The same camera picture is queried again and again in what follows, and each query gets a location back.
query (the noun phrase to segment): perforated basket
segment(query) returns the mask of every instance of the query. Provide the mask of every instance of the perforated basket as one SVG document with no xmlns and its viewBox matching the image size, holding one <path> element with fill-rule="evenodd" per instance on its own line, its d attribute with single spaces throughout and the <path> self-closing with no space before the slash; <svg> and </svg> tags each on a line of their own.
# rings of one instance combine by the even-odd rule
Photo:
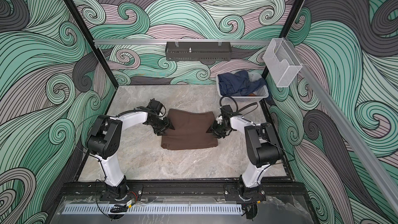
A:
<svg viewBox="0 0 398 224">
<path fill-rule="evenodd" d="M 220 93 L 220 85 L 218 82 L 218 75 L 219 74 L 223 74 L 223 73 L 217 73 L 216 74 L 216 84 L 217 84 L 217 92 L 218 95 L 220 97 L 222 97 L 223 95 L 221 95 Z M 261 75 L 259 73 L 255 73 L 255 72 L 248 72 L 249 74 L 249 80 L 251 82 L 257 81 L 258 79 L 261 78 Z M 263 87 L 260 87 L 257 91 L 253 92 L 255 95 L 257 96 L 231 96 L 232 98 L 234 98 L 234 100 L 236 100 L 236 102 L 259 102 L 261 99 L 263 98 L 267 98 L 269 96 L 268 94 L 268 88 L 266 85 L 264 85 Z M 224 98 L 225 101 L 232 101 L 230 98 Z"/>
</svg>

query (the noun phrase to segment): white slotted strip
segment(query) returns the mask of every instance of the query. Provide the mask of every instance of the white slotted strip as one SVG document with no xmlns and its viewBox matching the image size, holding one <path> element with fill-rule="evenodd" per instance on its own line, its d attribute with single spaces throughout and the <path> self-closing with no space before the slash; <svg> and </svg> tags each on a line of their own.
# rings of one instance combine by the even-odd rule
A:
<svg viewBox="0 0 398 224">
<path fill-rule="evenodd" d="M 108 214 L 109 204 L 98 204 L 101 210 Z M 67 204 L 62 214 L 100 214 L 96 204 Z M 119 214 L 240 214 L 240 204 L 146 204 L 144 206 L 133 205 L 126 213 Z"/>
</svg>

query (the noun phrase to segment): blue clothing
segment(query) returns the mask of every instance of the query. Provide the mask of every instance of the blue clothing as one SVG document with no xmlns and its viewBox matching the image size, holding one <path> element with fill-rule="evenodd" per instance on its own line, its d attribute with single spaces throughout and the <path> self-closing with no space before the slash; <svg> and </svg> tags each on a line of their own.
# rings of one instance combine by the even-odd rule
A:
<svg viewBox="0 0 398 224">
<path fill-rule="evenodd" d="M 223 96 L 248 96 L 265 84 L 264 78 L 250 82 L 249 73 L 246 70 L 238 71 L 235 74 L 223 73 L 218 75 L 218 86 Z"/>
</svg>

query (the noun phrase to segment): gray stone surface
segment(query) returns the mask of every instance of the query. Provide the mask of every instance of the gray stone surface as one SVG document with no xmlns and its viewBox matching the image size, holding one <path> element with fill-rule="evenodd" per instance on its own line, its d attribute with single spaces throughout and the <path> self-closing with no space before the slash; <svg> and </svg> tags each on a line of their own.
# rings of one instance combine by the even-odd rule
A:
<svg viewBox="0 0 398 224">
<path fill-rule="evenodd" d="M 107 114 L 116 115 L 139 106 L 147 106 L 152 98 L 162 102 L 167 109 L 212 111 L 215 116 L 220 114 L 220 97 L 215 85 L 121 86 Z M 239 103 L 239 107 L 247 104 L 249 103 Z M 245 117 L 251 121 L 265 122 L 260 106 Z M 198 150 L 165 150 L 160 146 L 161 139 L 153 133 L 151 126 L 142 124 L 122 132 L 117 156 L 127 179 L 239 177 L 249 163 L 246 141 L 240 132 L 232 132 L 225 139 L 218 139 L 217 147 Z M 266 176 L 285 175 L 282 164 L 271 166 L 266 172 Z M 95 179 L 103 180 L 103 172 L 97 160 L 88 157 L 79 181 Z"/>
</svg>

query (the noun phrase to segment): brown fabric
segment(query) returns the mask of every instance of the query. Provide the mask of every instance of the brown fabric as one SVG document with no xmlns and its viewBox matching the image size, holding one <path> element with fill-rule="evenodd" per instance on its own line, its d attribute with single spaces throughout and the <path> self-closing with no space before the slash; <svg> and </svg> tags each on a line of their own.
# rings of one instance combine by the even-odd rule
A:
<svg viewBox="0 0 398 224">
<path fill-rule="evenodd" d="M 218 141 L 206 133 L 214 122 L 213 112 L 191 113 L 170 109 L 167 114 L 175 130 L 167 129 L 162 136 L 162 148 L 167 150 L 193 150 L 216 147 Z"/>
</svg>

